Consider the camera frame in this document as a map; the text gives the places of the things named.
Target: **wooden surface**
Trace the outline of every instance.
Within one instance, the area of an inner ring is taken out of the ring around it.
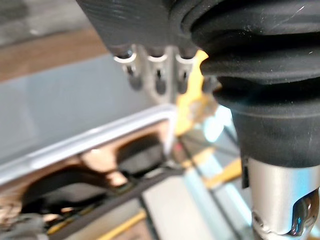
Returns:
[[[0,82],[106,54],[93,28],[0,48]]]
[[[11,182],[8,182],[0,186],[0,204],[3,206],[10,205],[11,203],[19,203],[25,191],[29,186],[39,179],[62,170],[69,166],[80,166],[82,165],[82,160],[84,163],[89,166],[91,169],[98,172],[107,172],[117,168],[116,154],[120,147],[125,144],[146,136],[148,134],[157,134],[159,139],[164,142],[168,138],[168,121],[160,121],[153,125],[147,126],[145,128],[134,131],[130,134],[124,135],[120,138],[117,138],[107,144],[97,146],[96,149],[102,149],[103,155],[102,159],[90,155],[91,151],[87,151],[84,154],[79,156],[71,156],[67,159],[61,160],[55,164],[47,166],[45,168],[34,171],[28,175],[15,179]]]

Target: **black cable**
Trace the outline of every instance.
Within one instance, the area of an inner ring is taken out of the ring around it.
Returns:
[[[182,141],[181,137],[178,137],[178,141],[182,146],[183,151],[185,152],[186,156],[190,159],[192,166],[194,167],[196,173],[200,176],[201,179],[203,179],[205,176],[203,175],[203,173],[201,172],[201,170],[198,168],[197,164],[194,161],[194,158],[191,154],[191,152],[188,150],[187,146],[185,145],[185,143]],[[223,218],[225,219],[225,222],[227,223],[227,225],[229,226],[230,230],[232,231],[232,233],[234,234],[234,237],[236,240],[242,240],[241,235],[238,233],[238,231],[236,230],[236,228],[234,227],[234,225],[232,224],[232,221],[230,220],[230,218],[228,217],[226,211],[223,209],[222,204],[219,202],[217,196],[215,195],[215,192],[213,190],[208,189],[210,196],[213,200],[213,202],[215,203],[215,205],[217,206],[217,208],[219,209],[219,211],[221,212]]]
[[[150,230],[150,232],[151,232],[152,239],[153,239],[153,240],[161,240],[161,238],[159,237],[159,234],[158,234],[158,232],[157,232],[157,229],[156,229],[156,227],[154,226],[154,223],[153,223],[153,221],[152,221],[152,217],[151,217],[151,214],[150,214],[148,205],[146,204],[143,196],[140,196],[140,197],[139,197],[139,202],[140,202],[141,206],[143,207],[143,209],[144,209],[144,211],[145,211],[145,214],[146,214],[146,223],[147,223],[148,228],[149,228],[149,230]]]
[[[214,147],[217,151],[220,151],[221,153],[224,153],[224,154],[229,155],[231,157],[238,157],[239,156],[239,154],[236,153],[236,152],[232,152],[232,151],[230,151],[228,149],[225,149],[223,147],[217,146],[217,145],[215,145],[213,143],[210,143],[210,142],[201,141],[201,140],[196,139],[196,138],[194,138],[194,137],[192,137],[190,135],[187,135],[187,134],[184,134],[181,137],[184,138],[184,139],[187,139],[187,140],[189,140],[189,141],[191,141],[191,142],[193,142],[195,144],[204,146],[204,147]]]

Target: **copper part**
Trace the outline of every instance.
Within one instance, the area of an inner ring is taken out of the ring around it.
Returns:
[[[90,169],[99,173],[106,173],[117,169],[117,151],[120,147],[129,142],[149,134],[158,134],[159,139],[164,143],[168,134],[168,121],[161,121],[147,126],[104,145],[97,146],[81,155],[84,164]]]
[[[48,213],[43,215],[44,222],[52,222],[53,220],[57,220],[60,216],[58,214]]]
[[[116,140],[110,141],[107,144],[97,146],[81,155],[71,156],[67,159],[61,160],[50,166],[36,170],[28,175],[22,176],[18,179],[10,181],[0,186],[0,224],[8,219],[15,218],[21,211],[21,199],[26,190],[31,184],[37,182],[43,177],[54,172],[63,170],[70,166],[83,166],[90,169],[105,173],[110,173],[107,179],[110,179],[110,184],[113,186],[121,186],[128,182],[127,178],[122,173],[115,171],[117,169],[117,151],[123,145],[134,141],[137,138],[144,137],[149,134],[158,134],[159,139],[164,143],[168,135],[169,123],[167,120],[147,126],[133,133],[122,136]]]
[[[31,184],[66,167],[81,164],[76,156],[72,156],[0,186],[0,224],[20,213],[21,198]]]
[[[73,207],[64,207],[61,209],[61,212],[65,214],[65,213],[72,212],[73,210],[74,210]]]
[[[119,171],[108,173],[105,177],[113,187],[120,187],[128,183],[128,179]]]

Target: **silver metal cylinder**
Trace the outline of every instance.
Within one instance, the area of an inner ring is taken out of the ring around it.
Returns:
[[[294,204],[319,188],[320,165],[291,168],[250,158],[248,177],[252,191],[253,227],[260,233],[285,235],[292,228]]]

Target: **yellow component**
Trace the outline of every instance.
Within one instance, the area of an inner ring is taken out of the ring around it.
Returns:
[[[93,209],[95,209],[94,206],[86,207],[85,209],[79,212],[79,215],[86,215],[87,213],[90,213]]]
[[[213,147],[208,147],[196,154],[195,156],[193,156],[193,161],[196,165],[204,163],[208,159],[208,157],[211,156],[214,152],[215,149]],[[184,169],[191,169],[193,167],[191,160],[186,160],[181,165]]]
[[[223,172],[214,176],[213,178],[204,179],[204,184],[208,189],[212,189],[220,184],[229,182],[241,176],[242,167],[241,159],[237,158],[223,169]]]
[[[125,230],[131,228],[133,225],[137,224],[141,220],[145,219],[146,217],[147,217],[146,212],[144,210],[141,210],[141,212],[139,212],[137,215],[125,221],[121,225],[115,227],[105,235],[99,237],[97,240],[111,240],[116,236],[118,236],[119,234],[121,234],[122,232],[124,232]]]
[[[193,127],[194,121],[190,118],[190,106],[193,102],[203,97],[202,83],[204,77],[200,71],[200,63],[205,60],[208,55],[199,50],[196,55],[196,62],[193,65],[192,72],[188,79],[188,88],[185,94],[178,96],[176,104],[178,106],[177,123],[175,135],[180,136]]]
[[[58,232],[60,229],[62,229],[63,227],[65,227],[67,224],[68,224],[67,221],[60,222],[57,225],[50,227],[48,229],[48,231],[46,232],[46,234],[48,234],[48,235],[54,234],[54,233]]]

